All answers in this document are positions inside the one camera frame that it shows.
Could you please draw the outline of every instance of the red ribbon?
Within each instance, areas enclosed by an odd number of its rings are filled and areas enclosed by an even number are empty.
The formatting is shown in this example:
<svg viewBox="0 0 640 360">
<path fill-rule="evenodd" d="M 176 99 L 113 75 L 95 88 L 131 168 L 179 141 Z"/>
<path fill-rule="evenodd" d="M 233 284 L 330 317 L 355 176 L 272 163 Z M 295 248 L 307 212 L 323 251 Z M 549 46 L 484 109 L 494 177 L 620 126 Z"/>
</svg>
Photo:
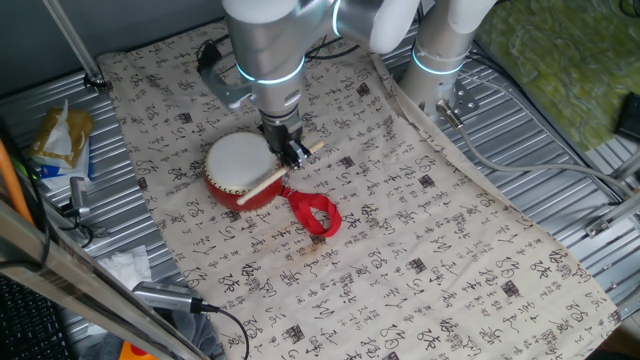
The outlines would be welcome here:
<svg viewBox="0 0 640 360">
<path fill-rule="evenodd" d="M 338 208 L 324 195 L 320 194 L 305 194 L 295 190 L 291 190 L 287 187 L 282 188 L 280 196 L 289 200 L 289 205 L 293 213 L 296 215 L 302 226 L 307 229 L 311 234 L 330 237 L 335 235 L 342 225 L 342 217 L 338 212 Z M 325 229 L 324 226 L 316 219 L 311 213 L 311 208 L 324 211 L 329 214 L 329 228 Z"/>
</svg>

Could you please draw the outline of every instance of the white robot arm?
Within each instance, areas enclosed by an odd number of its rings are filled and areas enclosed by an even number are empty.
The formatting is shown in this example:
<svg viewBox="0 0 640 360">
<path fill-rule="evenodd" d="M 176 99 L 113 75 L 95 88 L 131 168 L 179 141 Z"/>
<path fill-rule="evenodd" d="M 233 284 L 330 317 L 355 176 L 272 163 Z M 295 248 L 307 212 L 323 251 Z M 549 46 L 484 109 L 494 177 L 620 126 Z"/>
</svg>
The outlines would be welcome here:
<svg viewBox="0 0 640 360">
<path fill-rule="evenodd" d="M 304 89 L 304 54 L 329 28 L 373 51 L 393 50 L 411 26 L 420 0 L 223 0 L 244 86 L 230 87 L 213 71 L 203 81 L 228 107 L 249 98 L 262 130 L 283 164 L 297 168 L 309 151 L 300 142 L 298 103 Z"/>
<path fill-rule="evenodd" d="M 425 15 L 400 87 L 429 117 L 448 102 L 476 30 L 496 0 L 438 0 Z"/>
</svg>

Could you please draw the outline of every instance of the gray cable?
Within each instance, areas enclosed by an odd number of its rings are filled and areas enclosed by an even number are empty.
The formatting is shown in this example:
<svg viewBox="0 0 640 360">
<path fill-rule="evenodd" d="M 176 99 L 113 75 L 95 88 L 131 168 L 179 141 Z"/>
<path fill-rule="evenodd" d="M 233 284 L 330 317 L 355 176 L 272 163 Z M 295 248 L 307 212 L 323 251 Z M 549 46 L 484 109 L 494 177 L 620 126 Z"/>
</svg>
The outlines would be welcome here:
<svg viewBox="0 0 640 360">
<path fill-rule="evenodd" d="M 467 135 L 467 131 L 464 129 L 464 126 L 459 128 L 458 132 L 460 133 L 460 136 L 462 136 L 462 140 L 464 140 L 464 142 L 467 144 L 467 146 L 469 147 L 469 150 L 471 150 L 473 155 L 481 163 L 483 163 L 485 166 L 488 166 L 488 167 L 490 167 L 492 169 L 499 170 L 499 171 L 506 171 L 506 172 L 542 171 L 542 170 L 556 170 L 556 169 L 557 170 L 572 170 L 572 171 L 581 172 L 583 174 L 595 176 L 598 179 L 606 181 L 610 185 L 613 185 L 613 186 L 617 187 L 618 189 L 622 190 L 627 196 L 629 196 L 629 197 L 633 197 L 634 196 L 633 192 L 631 190 L 629 190 L 628 187 L 626 187 L 624 184 L 622 184 L 618 180 L 612 178 L 609 175 L 605 175 L 605 174 L 603 174 L 603 173 L 601 173 L 599 171 L 590 169 L 588 167 L 580 166 L 580 165 L 574 165 L 574 164 L 538 164 L 538 165 L 531 165 L 531 166 L 504 166 L 504 165 L 499 165 L 499 164 L 493 163 L 493 162 L 489 161 L 487 158 L 485 158 L 484 156 L 482 156 L 482 154 L 480 154 L 478 149 L 476 149 L 476 147 L 473 146 L 473 143 L 471 142 L 471 139 L 469 139 L 469 135 Z"/>
</svg>

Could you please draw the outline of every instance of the drum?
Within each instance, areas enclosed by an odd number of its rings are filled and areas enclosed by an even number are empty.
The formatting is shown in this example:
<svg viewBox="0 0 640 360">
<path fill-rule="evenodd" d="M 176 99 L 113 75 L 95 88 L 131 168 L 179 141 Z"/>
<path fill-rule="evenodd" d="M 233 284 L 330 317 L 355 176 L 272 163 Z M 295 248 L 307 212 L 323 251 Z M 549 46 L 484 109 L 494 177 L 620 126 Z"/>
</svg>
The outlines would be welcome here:
<svg viewBox="0 0 640 360">
<path fill-rule="evenodd" d="M 204 180 L 209 193 L 225 207 L 252 211 L 268 205 L 282 191 L 282 178 L 244 205 L 237 201 L 279 168 L 267 141 L 258 134 L 237 132 L 216 141 L 205 159 Z"/>
</svg>

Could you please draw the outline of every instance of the metal grating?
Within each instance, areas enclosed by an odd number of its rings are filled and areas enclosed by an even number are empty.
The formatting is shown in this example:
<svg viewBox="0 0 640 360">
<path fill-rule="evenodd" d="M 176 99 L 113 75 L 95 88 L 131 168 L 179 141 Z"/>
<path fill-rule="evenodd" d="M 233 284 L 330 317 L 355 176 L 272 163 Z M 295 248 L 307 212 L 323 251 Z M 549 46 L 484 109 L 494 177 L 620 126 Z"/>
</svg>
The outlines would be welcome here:
<svg viewBox="0 0 640 360">
<path fill-rule="evenodd" d="M 417 24 L 414 23 L 402 44 L 383 56 L 395 79 L 399 80 L 408 66 L 416 32 Z M 596 149 L 599 156 L 590 153 L 587 157 L 498 73 L 473 61 L 465 63 L 463 71 L 497 85 L 496 88 L 460 77 L 480 104 L 477 113 L 464 119 L 465 127 L 478 150 L 489 160 L 515 166 L 545 162 L 588 163 L 610 173 L 639 150 L 636 144 L 615 139 Z M 640 232 L 637 224 L 625 220 L 593 239 L 584 231 L 612 209 L 609 204 L 613 200 L 608 188 L 591 177 L 574 172 L 494 171 L 475 161 L 464 141 L 449 125 L 441 130 L 518 208 L 569 248 L 621 306 L 623 318 L 640 308 Z M 628 183 L 633 188 L 638 186 L 632 179 Z"/>
<path fill-rule="evenodd" d="M 90 140 L 94 177 L 87 186 L 91 215 L 84 218 L 83 223 L 106 227 L 109 233 L 106 239 L 95 239 L 87 252 L 95 258 L 104 258 L 114 252 L 144 245 L 152 278 L 166 283 L 181 283 L 182 275 L 138 188 L 111 100 L 106 93 L 85 87 L 83 78 L 84 73 L 77 73 L 4 99 L 0 101 L 0 115 L 5 118 L 19 145 L 26 149 L 49 107 L 61 107 L 68 99 L 69 107 L 87 111 L 95 121 Z M 69 187 L 56 191 L 42 190 L 56 205 L 69 200 Z M 63 317 L 70 340 L 78 350 L 97 341 L 88 339 L 88 324 L 82 317 L 68 310 L 63 311 Z"/>
</svg>

